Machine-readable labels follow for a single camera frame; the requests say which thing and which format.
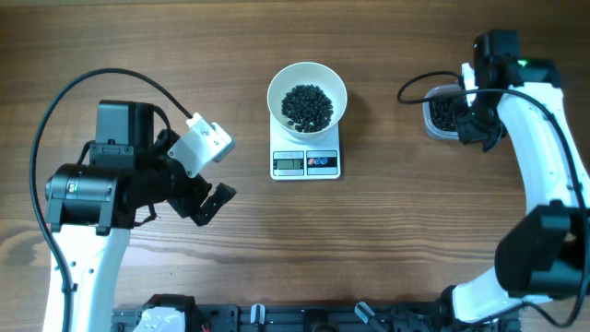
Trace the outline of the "white bowl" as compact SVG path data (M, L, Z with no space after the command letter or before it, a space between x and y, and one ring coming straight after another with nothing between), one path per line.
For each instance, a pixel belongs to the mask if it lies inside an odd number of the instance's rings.
M324 130L315 133L300 133L287 125L288 119L281 113L281 101L287 92L297 85L318 86L333 102L334 113L330 125ZM271 118L277 120L291 136L312 141L341 120L348 106L348 91L343 80L331 68L314 62L300 62L288 65L275 75L268 87L267 105Z

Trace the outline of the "clear plastic container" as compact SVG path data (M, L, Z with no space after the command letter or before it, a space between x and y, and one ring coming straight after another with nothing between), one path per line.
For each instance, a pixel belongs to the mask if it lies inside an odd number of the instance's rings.
M456 97L457 98L457 104L454 107L454 111L455 111L455 120L456 120L456 107L461 106L462 105L462 99L461 97ZM444 132L442 130L437 129L431 122L431 115L430 115L430 106L429 106L429 102L425 102L422 104L422 109L423 109L423 117L424 117L424 124L425 124L425 130L427 135L430 138L433 139L437 139L437 140L458 140L459 136L457 134L457 129L455 132Z

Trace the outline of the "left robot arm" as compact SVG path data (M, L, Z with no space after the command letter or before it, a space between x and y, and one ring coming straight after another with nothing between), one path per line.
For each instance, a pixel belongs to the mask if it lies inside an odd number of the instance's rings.
M235 196L232 187L209 184L200 174L233 150L233 138L198 113L183 136L169 127L156 134L156 116L166 115L154 104L101 101L88 163L64 164L48 180L46 219L65 264L52 264L44 330L110 329L138 209L167 202L181 218L205 226ZM70 302L62 296L62 270L73 288Z

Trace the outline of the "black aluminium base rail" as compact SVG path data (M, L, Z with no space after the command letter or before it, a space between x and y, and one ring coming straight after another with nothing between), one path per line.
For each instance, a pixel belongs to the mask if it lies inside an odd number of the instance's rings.
M519 332L519 314L478 326L453 323L439 302L391 306L252 306L197 304L193 296L157 294L135 308L113 311L111 330L128 331L494 331Z

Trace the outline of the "white digital kitchen scale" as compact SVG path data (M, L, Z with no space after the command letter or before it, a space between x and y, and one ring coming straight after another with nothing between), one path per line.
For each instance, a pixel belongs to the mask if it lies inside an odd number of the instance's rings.
M312 141L291 136L270 121L270 176L275 181L335 180L341 175L339 127Z

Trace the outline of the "black beans in bowl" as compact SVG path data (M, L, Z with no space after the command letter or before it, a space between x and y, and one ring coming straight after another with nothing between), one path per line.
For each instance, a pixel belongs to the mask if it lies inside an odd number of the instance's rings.
M315 85L297 85L281 101L287 125L300 133L320 132L330 125L333 102Z

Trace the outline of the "black peppercorns pile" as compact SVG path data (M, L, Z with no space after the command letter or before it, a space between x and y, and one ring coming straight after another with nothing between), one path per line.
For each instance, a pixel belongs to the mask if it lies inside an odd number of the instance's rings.
M456 97L446 97L429 102L432 124L444 132L456 131L454 107L457 104Z

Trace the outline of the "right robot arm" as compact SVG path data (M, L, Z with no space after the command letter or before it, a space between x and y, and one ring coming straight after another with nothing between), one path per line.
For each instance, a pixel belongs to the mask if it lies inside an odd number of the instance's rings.
M451 291L453 318L482 324L511 309L589 292L589 175L565 119L561 78L548 59L523 58L514 30L476 37L462 68L466 101L453 107L463 143L512 140L525 217L500 241L494 266Z

